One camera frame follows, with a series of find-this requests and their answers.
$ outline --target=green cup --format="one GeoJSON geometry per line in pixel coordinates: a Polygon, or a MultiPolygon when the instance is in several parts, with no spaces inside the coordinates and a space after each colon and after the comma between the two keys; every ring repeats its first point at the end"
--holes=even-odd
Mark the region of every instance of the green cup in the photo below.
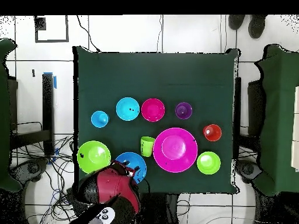
{"type": "Polygon", "coordinates": [[[220,168],[220,158],[214,152],[203,152],[197,158],[197,167],[204,174],[214,174],[220,168]]]}
{"type": "Polygon", "coordinates": [[[145,157],[152,155],[152,147],[154,146],[155,138],[143,136],[141,138],[141,154],[145,157]]]}

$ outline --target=red bowl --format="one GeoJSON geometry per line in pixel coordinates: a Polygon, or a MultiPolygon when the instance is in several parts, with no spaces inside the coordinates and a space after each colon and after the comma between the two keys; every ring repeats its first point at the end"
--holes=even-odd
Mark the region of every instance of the red bowl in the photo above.
{"type": "Polygon", "coordinates": [[[217,124],[210,124],[203,128],[203,135],[211,142],[219,140],[221,134],[221,128],[217,124]]]}

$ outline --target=shoe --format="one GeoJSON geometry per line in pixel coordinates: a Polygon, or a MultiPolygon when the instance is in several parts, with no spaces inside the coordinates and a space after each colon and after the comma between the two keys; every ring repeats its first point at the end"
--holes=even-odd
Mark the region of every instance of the shoe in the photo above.
{"type": "Polygon", "coordinates": [[[248,26],[250,37],[258,39],[265,29],[265,19],[267,15],[252,15],[252,19],[248,26]]]}
{"type": "Polygon", "coordinates": [[[228,26],[233,29],[237,30],[241,27],[245,15],[229,15],[228,17],[228,26]]]}

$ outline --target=pink bowl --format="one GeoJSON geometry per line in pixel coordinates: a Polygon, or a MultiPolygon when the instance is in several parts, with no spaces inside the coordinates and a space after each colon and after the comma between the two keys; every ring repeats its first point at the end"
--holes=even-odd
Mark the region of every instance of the pink bowl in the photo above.
{"type": "Polygon", "coordinates": [[[197,143],[194,136],[181,128],[162,131],[153,147],[154,159],[164,170],[180,173],[193,165],[197,158],[197,143]]]}
{"type": "Polygon", "coordinates": [[[149,122],[159,121],[165,113],[163,102],[158,99],[147,99],[141,107],[142,116],[149,122]]]}

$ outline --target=blue bowl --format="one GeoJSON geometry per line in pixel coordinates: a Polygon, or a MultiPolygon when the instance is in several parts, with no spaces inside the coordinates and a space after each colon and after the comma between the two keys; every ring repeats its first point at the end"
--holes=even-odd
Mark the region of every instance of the blue bowl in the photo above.
{"type": "Polygon", "coordinates": [[[117,115],[124,121],[130,121],[139,115],[139,104],[134,98],[122,98],[116,105],[117,115]]]}
{"type": "Polygon", "coordinates": [[[96,111],[91,116],[91,123],[98,128],[108,124],[109,116],[104,111],[96,111]]]}
{"type": "Polygon", "coordinates": [[[116,160],[122,163],[129,161],[127,167],[132,169],[135,169],[137,166],[139,167],[139,170],[133,177],[137,184],[140,183],[147,174],[147,165],[145,164],[144,159],[139,154],[136,154],[134,152],[122,153],[116,158],[116,160]]]}

